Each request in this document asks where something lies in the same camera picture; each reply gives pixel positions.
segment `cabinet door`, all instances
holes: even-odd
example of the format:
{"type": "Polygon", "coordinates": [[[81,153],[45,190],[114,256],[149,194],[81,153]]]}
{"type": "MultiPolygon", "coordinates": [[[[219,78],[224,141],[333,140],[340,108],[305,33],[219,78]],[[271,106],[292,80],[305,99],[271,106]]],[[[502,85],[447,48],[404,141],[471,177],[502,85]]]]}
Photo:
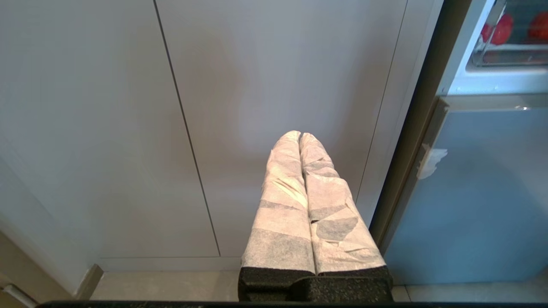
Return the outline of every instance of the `cabinet door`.
{"type": "Polygon", "coordinates": [[[219,255],[152,1],[2,1],[0,41],[0,155],[65,233],[219,255]]]}
{"type": "Polygon", "coordinates": [[[157,4],[222,256],[243,252],[289,130],[321,140],[356,198],[405,1],[157,4]]]}

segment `refrigerator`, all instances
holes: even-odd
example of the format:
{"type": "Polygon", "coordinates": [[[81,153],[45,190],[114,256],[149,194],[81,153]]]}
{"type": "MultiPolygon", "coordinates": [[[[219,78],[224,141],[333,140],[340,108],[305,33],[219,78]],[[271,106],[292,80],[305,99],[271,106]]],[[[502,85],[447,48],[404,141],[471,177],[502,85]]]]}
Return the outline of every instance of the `refrigerator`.
{"type": "Polygon", "coordinates": [[[548,265],[548,1],[446,0],[370,231],[395,284],[548,265]]]}

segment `red tomato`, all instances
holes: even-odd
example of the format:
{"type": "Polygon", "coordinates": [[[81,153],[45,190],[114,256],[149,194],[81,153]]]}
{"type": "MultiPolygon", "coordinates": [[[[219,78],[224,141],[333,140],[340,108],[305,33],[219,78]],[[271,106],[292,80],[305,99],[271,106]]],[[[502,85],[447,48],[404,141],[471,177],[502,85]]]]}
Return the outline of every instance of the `red tomato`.
{"type": "Polygon", "coordinates": [[[548,40],[548,12],[541,12],[535,16],[527,34],[530,38],[548,40]]]}
{"type": "MultiPolygon", "coordinates": [[[[510,34],[512,34],[513,18],[510,14],[504,14],[495,27],[495,33],[491,38],[491,44],[502,45],[508,41],[510,34]]],[[[493,27],[488,24],[483,25],[481,29],[481,36],[483,41],[486,42],[493,31],[493,27]]]]}

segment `tape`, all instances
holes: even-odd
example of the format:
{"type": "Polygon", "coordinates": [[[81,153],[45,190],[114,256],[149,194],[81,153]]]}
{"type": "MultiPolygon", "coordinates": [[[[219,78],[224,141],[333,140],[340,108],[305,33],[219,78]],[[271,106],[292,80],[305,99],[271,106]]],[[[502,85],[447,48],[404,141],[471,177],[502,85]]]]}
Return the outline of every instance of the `tape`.
{"type": "Polygon", "coordinates": [[[424,154],[419,165],[419,171],[416,174],[419,180],[426,179],[434,174],[437,163],[447,156],[447,149],[431,149],[427,144],[423,144],[423,148],[426,150],[426,154],[424,154]]]}

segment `baseboard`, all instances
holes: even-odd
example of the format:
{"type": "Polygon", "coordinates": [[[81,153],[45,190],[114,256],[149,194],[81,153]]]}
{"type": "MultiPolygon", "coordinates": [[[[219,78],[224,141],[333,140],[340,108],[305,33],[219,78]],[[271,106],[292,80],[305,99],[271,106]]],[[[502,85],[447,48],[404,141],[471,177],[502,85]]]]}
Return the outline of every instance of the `baseboard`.
{"type": "Polygon", "coordinates": [[[118,271],[237,271],[240,257],[211,258],[101,258],[106,272],[118,271]]]}
{"type": "Polygon", "coordinates": [[[76,291],[76,295],[74,296],[75,299],[88,300],[92,297],[93,291],[95,291],[97,284],[99,284],[103,273],[104,271],[102,268],[99,265],[94,264],[85,274],[78,291],[76,291]]]}

